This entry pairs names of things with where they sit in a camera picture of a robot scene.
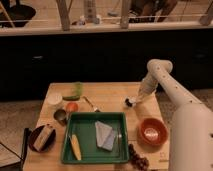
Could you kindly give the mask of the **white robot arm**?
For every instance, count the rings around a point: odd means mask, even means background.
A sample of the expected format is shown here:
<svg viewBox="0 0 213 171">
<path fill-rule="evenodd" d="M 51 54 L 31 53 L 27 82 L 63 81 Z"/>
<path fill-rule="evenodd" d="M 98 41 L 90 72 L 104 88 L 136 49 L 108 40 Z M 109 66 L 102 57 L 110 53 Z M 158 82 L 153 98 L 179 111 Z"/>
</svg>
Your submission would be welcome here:
<svg viewBox="0 0 213 171">
<path fill-rule="evenodd" d="M 213 111 L 170 75 L 172 69 L 169 60 L 151 59 L 136 103 L 143 102 L 160 84 L 176 106 L 168 171 L 213 171 Z"/>
</svg>

